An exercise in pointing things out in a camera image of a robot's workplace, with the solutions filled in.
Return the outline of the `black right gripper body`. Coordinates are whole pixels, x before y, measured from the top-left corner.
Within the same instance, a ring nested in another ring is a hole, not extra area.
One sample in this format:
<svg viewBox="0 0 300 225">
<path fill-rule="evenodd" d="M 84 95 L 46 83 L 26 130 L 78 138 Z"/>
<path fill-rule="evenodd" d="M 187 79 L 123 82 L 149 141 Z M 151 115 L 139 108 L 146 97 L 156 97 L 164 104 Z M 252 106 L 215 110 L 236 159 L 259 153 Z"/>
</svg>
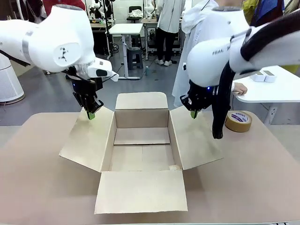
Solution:
<svg viewBox="0 0 300 225">
<path fill-rule="evenodd" d="M 200 87 L 189 81 L 190 89 L 188 91 L 188 102 L 192 107 L 209 107 L 217 99 L 218 85 L 209 87 Z"/>
</svg>

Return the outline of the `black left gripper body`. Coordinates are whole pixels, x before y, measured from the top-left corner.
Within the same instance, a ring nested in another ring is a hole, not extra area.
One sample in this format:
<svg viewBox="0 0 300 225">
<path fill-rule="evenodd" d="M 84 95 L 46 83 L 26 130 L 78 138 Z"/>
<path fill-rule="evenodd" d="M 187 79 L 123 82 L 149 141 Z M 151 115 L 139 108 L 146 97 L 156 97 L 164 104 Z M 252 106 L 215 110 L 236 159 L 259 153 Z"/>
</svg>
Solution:
<svg viewBox="0 0 300 225">
<path fill-rule="evenodd" d="M 66 74 L 71 80 L 73 95 L 75 98 L 93 97 L 97 98 L 96 92 L 103 88 L 102 78 L 83 78 L 77 74 L 75 67 L 69 67 Z"/>
</svg>

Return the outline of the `person's left hand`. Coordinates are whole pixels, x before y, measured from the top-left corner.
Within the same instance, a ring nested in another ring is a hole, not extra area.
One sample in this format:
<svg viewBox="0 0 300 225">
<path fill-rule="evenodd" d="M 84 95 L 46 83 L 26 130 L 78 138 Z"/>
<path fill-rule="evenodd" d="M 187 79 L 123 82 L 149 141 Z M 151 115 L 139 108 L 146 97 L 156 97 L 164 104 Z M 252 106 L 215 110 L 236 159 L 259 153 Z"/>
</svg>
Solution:
<svg viewBox="0 0 300 225">
<path fill-rule="evenodd" d="M 237 94 L 237 95 L 245 95 L 247 93 L 247 87 L 245 85 L 243 85 L 242 83 L 238 83 L 238 82 L 235 82 L 233 85 L 232 85 L 232 92 Z"/>
</svg>

